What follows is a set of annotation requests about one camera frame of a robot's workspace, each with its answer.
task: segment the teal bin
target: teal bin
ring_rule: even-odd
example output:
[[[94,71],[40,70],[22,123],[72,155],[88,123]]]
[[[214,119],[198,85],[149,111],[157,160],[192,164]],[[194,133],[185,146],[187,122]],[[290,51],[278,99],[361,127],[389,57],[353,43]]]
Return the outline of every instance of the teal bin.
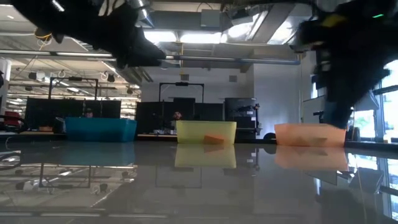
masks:
[[[66,118],[70,141],[131,142],[137,121],[116,118]]]

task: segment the orange object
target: orange object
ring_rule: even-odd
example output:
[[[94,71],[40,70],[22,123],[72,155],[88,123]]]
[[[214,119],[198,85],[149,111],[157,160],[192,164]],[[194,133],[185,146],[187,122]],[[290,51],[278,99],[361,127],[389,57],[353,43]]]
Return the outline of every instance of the orange object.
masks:
[[[204,144],[224,144],[224,138],[222,136],[206,134],[203,139]]]
[[[328,124],[276,124],[275,134],[282,146],[344,147],[346,130]]]
[[[42,126],[42,127],[39,127],[39,131],[48,131],[48,132],[50,132],[50,131],[52,131],[52,127]]]

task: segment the pillar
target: pillar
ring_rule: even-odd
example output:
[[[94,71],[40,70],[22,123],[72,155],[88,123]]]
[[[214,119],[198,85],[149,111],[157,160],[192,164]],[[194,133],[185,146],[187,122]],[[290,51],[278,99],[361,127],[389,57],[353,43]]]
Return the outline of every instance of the pillar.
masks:
[[[9,59],[0,59],[0,71],[3,72],[2,79],[4,80],[4,84],[0,87],[0,114],[4,115],[7,108],[7,93],[8,93],[8,83],[10,81],[11,76],[11,60]]]

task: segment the red object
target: red object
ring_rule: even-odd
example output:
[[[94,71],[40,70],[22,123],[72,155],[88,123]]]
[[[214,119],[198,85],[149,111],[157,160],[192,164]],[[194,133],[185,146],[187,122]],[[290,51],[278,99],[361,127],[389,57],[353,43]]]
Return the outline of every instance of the red object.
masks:
[[[18,112],[13,112],[13,111],[6,111],[5,116],[12,116],[16,118],[20,118]],[[17,119],[12,119],[12,118],[4,118],[4,124],[5,125],[12,125],[12,126],[20,126],[19,122]]]

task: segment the black panel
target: black panel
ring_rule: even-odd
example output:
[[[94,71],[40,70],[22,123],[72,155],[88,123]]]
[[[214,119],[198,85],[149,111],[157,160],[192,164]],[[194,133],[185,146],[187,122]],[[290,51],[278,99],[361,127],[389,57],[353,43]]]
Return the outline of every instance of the black panel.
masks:
[[[101,101],[102,118],[120,118],[120,110],[122,101],[119,100],[106,100]]]
[[[94,118],[101,117],[101,102],[98,100],[86,100],[84,101],[83,111],[85,112],[87,109],[91,109],[93,112]]]
[[[226,98],[225,120],[235,121],[235,117],[255,117],[253,107],[256,105],[254,98]]]
[[[54,124],[55,117],[79,117],[83,112],[83,101],[78,100],[48,100],[28,98],[25,120],[30,129]]]
[[[222,103],[195,103],[193,119],[199,121],[222,121],[223,106]]]
[[[172,108],[174,112],[180,112],[182,119],[191,120],[193,119],[193,112],[195,110],[195,99],[194,98],[174,98]]]
[[[153,133],[153,130],[162,127],[162,103],[163,102],[137,103],[137,134]]]
[[[163,105],[163,118],[166,120],[166,122],[170,122],[173,120],[173,115],[174,112],[179,111],[177,109],[177,105],[173,102],[162,102]],[[182,112],[179,111],[182,115],[182,119],[186,119],[186,115]]]

